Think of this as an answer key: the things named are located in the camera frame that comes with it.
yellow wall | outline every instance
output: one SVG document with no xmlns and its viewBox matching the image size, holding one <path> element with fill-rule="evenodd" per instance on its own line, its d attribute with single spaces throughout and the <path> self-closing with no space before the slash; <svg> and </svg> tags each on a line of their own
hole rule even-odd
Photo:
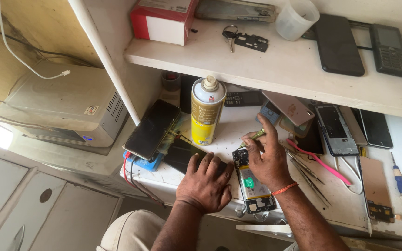
<svg viewBox="0 0 402 251">
<path fill-rule="evenodd" d="M 1 0 L 1 9 L 7 18 L 4 26 L 7 34 L 37 48 L 73 54 L 103 67 L 67 0 Z M 34 65 L 43 56 L 54 56 L 37 53 L 10 39 L 8 44 L 29 65 Z M 69 60 L 51 61 L 74 64 Z M 28 69 L 5 48 L 0 35 L 0 99 L 6 98 L 13 83 L 26 71 Z"/>
</svg>

beige trousers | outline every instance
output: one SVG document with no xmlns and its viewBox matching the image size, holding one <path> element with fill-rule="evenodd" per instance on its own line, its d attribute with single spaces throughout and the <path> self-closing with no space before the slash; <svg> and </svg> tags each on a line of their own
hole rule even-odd
<svg viewBox="0 0 402 251">
<path fill-rule="evenodd" d="M 105 232 L 97 251 L 150 251 L 165 220 L 147 210 L 126 213 Z M 298 251 L 294 242 L 285 251 Z"/>
</svg>

hand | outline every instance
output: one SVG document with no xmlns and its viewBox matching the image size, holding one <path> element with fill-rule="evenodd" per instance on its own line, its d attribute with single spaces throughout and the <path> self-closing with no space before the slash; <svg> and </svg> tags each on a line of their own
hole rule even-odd
<svg viewBox="0 0 402 251">
<path fill-rule="evenodd" d="M 289 175 L 286 152 L 284 147 L 279 144 L 276 128 L 261 113 L 257 117 L 263 124 L 266 134 L 254 141 L 251 137 L 257 132 L 251 132 L 241 139 L 249 152 L 249 168 L 252 173 L 261 183 L 275 192 L 294 183 L 294 181 Z"/>
<path fill-rule="evenodd" d="M 191 157 L 187 173 L 176 190 L 175 203 L 188 203 L 196 207 L 201 214 L 219 212 L 232 199 L 232 186 L 227 185 L 227 182 L 231 179 L 234 163 L 229 162 L 224 172 L 216 177 L 221 159 L 209 152 L 196 170 L 198 158 L 198 153 Z"/>
</svg>

yellow spray can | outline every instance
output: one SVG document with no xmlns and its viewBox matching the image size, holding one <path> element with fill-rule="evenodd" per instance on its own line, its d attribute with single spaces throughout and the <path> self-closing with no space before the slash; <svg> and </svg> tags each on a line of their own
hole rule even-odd
<svg viewBox="0 0 402 251">
<path fill-rule="evenodd" d="M 226 100 L 226 86 L 212 75 L 192 87 L 192 138 L 198 145 L 212 143 Z"/>
</svg>

person's left hand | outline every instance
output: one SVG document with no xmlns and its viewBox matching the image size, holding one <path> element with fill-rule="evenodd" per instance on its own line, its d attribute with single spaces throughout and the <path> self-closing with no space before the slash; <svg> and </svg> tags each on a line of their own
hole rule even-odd
<svg viewBox="0 0 402 251">
<path fill-rule="evenodd" d="M 187 173 L 176 190 L 176 202 L 188 203 L 196 207 L 201 214 L 219 212 L 232 199 L 232 186 L 227 185 L 227 182 L 231 179 L 234 163 L 227 163 L 224 172 L 216 177 L 221 159 L 209 152 L 196 170 L 198 158 L 199 154 L 191 157 Z"/>
</svg>

